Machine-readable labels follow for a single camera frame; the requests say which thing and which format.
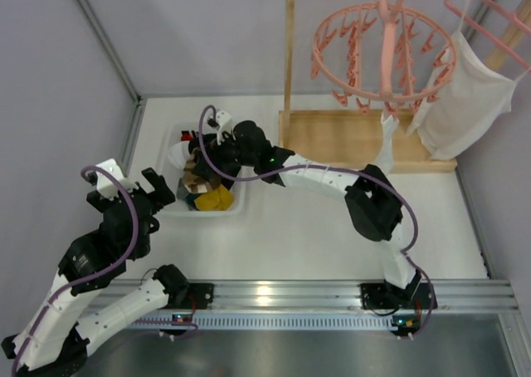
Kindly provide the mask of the white tank top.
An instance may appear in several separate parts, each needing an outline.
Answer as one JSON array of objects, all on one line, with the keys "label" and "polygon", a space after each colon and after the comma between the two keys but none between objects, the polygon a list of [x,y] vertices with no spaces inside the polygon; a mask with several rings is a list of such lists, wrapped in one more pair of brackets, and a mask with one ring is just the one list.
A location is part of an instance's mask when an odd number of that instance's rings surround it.
[{"label": "white tank top", "polygon": [[462,33],[452,35],[455,72],[438,92],[439,99],[424,100],[407,128],[417,133],[432,159],[453,159],[478,141],[503,113],[511,111],[518,80],[492,71],[474,53]]}]

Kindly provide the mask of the pink clothes hanger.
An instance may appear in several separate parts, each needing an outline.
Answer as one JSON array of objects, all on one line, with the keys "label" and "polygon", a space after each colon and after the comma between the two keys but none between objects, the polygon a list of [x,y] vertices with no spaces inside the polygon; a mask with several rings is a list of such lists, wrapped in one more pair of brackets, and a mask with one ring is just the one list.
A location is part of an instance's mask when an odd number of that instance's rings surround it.
[{"label": "pink clothes hanger", "polygon": [[492,71],[518,66],[530,73],[530,0],[444,0],[460,19],[470,47]]}]

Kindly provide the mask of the mustard yellow sock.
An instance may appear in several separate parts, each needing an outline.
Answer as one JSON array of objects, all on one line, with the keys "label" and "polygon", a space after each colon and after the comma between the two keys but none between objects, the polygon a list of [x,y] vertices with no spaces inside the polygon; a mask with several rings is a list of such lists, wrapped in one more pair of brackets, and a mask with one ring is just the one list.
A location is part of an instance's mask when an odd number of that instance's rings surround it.
[{"label": "mustard yellow sock", "polygon": [[194,200],[196,209],[202,212],[227,211],[233,202],[233,194],[223,185],[201,194]]}]

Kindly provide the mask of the clear plastic bin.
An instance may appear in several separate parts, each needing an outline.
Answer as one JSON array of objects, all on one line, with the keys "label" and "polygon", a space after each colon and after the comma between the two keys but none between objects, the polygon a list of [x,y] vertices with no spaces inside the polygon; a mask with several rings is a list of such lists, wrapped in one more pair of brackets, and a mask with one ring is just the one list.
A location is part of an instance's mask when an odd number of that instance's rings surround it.
[{"label": "clear plastic bin", "polygon": [[[176,122],[167,128],[163,137],[155,170],[165,178],[167,186],[173,193],[177,192],[178,181],[183,176],[183,161],[177,161],[176,164],[173,164],[168,154],[174,145],[181,142],[183,134],[197,134],[197,127],[197,122]],[[172,218],[209,218],[236,215],[244,208],[247,188],[247,183],[236,182],[231,186],[234,201],[226,211],[192,210],[183,200],[177,199],[174,203],[166,206],[160,213]]]}]

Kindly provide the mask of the right black mount plate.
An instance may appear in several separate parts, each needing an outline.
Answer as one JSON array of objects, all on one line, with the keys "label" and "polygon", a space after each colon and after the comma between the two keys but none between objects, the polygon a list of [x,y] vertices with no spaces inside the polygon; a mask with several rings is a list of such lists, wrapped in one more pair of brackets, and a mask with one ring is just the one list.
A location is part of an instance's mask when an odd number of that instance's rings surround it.
[{"label": "right black mount plate", "polygon": [[363,283],[359,288],[365,310],[392,311],[396,308],[387,295],[387,289],[383,283]]}]

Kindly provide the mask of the wooden clothes rack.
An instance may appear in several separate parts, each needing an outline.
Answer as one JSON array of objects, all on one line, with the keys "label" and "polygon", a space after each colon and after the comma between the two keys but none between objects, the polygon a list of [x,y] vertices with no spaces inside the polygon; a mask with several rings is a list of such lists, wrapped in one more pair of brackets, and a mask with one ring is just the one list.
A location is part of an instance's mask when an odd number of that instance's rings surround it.
[{"label": "wooden clothes rack", "polygon": [[[405,0],[404,5],[426,14],[450,35],[458,31],[464,36],[465,30],[460,27],[460,19],[445,7],[444,0]],[[417,79],[415,89],[419,91],[436,78],[431,64],[439,51],[434,50],[425,56],[422,55],[419,49],[428,37],[429,29],[418,22],[414,31],[419,34],[413,40],[413,71]],[[347,37],[334,39],[324,53],[326,66],[342,80],[348,65],[347,40]],[[377,22],[363,39],[362,84],[366,91],[379,89],[377,68],[381,45],[382,26]],[[361,169],[367,164],[373,164],[382,142],[380,119],[385,111],[384,104],[374,100],[368,113],[364,114],[358,109],[352,96],[348,106],[339,104],[337,110],[294,110],[290,98],[294,53],[295,0],[285,0],[285,99],[284,108],[279,115],[280,144],[292,148],[306,159],[331,166]],[[415,114],[404,105],[394,115],[399,120],[399,126],[393,136],[392,172],[419,174],[454,170],[457,156],[447,160],[432,159],[418,134],[407,134],[407,128]]]}]

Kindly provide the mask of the black mount plate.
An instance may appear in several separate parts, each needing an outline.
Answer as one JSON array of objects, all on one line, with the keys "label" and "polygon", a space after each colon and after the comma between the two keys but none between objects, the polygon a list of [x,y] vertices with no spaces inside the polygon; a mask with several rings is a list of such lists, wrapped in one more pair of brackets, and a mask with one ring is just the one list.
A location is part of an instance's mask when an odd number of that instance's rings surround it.
[{"label": "black mount plate", "polygon": [[212,283],[191,283],[181,308],[186,310],[206,310],[214,299],[215,285]]},{"label": "black mount plate", "polygon": [[387,289],[383,283],[363,283],[359,288],[365,310],[392,311],[396,308],[387,295]]}]

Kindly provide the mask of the white striped sock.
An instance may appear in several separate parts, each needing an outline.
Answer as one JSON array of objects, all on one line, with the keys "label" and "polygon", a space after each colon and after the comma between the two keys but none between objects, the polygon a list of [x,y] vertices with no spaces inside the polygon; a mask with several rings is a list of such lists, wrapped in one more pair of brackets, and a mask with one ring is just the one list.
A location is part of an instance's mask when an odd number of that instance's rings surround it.
[{"label": "white striped sock", "polygon": [[180,141],[168,148],[168,162],[176,169],[184,170],[190,157],[189,142]]}]

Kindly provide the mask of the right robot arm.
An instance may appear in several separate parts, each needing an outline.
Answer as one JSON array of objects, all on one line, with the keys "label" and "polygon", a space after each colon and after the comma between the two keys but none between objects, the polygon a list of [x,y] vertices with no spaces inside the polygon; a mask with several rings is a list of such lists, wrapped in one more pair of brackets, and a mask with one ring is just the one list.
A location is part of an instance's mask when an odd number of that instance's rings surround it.
[{"label": "right robot arm", "polygon": [[383,269],[381,283],[362,286],[363,306],[388,316],[401,309],[436,309],[430,278],[409,257],[419,227],[412,206],[375,164],[361,170],[333,167],[306,159],[291,149],[272,145],[253,121],[235,127],[209,120],[216,135],[198,136],[200,156],[195,174],[218,174],[238,181],[229,167],[249,167],[254,179],[284,188],[318,192],[345,204],[355,232],[377,246]]}]

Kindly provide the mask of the left black mount plate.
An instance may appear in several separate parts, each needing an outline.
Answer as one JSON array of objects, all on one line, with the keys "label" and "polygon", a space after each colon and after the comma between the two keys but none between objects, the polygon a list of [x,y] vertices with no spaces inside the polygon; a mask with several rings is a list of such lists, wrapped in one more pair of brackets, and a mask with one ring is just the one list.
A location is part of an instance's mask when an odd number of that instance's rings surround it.
[{"label": "left black mount plate", "polygon": [[191,283],[181,308],[186,310],[206,310],[214,299],[215,285],[212,283]]}]

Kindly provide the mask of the pink round clip hanger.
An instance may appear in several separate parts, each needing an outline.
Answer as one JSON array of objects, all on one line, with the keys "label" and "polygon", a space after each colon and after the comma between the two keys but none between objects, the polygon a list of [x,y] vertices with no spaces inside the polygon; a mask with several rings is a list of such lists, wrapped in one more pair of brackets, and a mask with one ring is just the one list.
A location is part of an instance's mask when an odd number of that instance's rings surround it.
[{"label": "pink round clip hanger", "polygon": [[[344,7],[328,15],[317,27],[311,53],[310,78],[322,74],[341,90],[332,90],[333,98],[342,106],[348,106],[353,96],[358,109],[366,114],[372,101],[381,101],[389,115],[396,115],[406,105],[415,114],[422,103],[439,99],[439,91],[451,81],[457,67],[457,50],[451,35],[426,14],[404,5],[405,0],[388,0],[358,3]],[[382,26],[382,45],[379,57],[379,89],[366,91],[362,84],[362,48],[365,34],[375,23]],[[413,40],[419,35],[414,31],[417,23],[429,29],[429,35],[419,52],[427,55],[438,50],[431,66],[436,78],[421,90],[413,71]],[[345,78],[338,78],[325,64],[324,53],[336,38],[347,37],[347,62]]]}]

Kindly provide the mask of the brown striped sock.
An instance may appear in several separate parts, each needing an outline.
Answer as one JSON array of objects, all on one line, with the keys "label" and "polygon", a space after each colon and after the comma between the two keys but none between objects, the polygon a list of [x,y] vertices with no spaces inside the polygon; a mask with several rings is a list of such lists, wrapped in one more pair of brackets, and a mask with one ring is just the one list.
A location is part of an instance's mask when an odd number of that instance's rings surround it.
[{"label": "brown striped sock", "polygon": [[191,194],[211,192],[218,189],[222,183],[221,178],[216,174],[211,175],[206,179],[195,170],[201,160],[201,156],[201,150],[199,148],[194,149],[188,157],[183,169],[184,175],[182,181],[185,188]]}]

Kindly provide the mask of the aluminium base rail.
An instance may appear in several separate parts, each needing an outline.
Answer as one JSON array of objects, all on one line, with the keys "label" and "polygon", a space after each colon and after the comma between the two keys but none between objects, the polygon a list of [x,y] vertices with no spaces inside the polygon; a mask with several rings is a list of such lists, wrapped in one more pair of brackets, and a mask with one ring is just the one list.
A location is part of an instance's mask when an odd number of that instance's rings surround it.
[{"label": "aluminium base rail", "polygon": [[[209,310],[357,310],[364,309],[360,285],[356,281],[218,281],[194,282],[215,285],[214,299]],[[409,305],[400,310],[419,306],[427,311],[457,313],[498,313],[519,309],[509,282],[501,280],[435,280],[432,288],[423,282]]]}]

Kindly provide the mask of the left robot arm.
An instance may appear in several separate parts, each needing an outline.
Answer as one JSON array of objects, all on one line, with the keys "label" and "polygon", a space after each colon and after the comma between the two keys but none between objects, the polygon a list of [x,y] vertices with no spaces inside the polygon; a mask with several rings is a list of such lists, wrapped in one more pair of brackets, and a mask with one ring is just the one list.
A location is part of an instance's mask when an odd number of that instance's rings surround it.
[{"label": "left robot arm", "polygon": [[152,311],[179,306],[187,297],[188,279],[168,264],[117,302],[93,315],[84,314],[125,273],[128,260],[149,254],[150,236],[159,229],[155,215],[175,196],[153,169],[142,172],[153,188],[146,192],[112,159],[83,168],[81,175],[94,186],[86,200],[102,214],[102,222],[71,243],[32,321],[2,341],[13,376],[72,376],[124,328]]}]

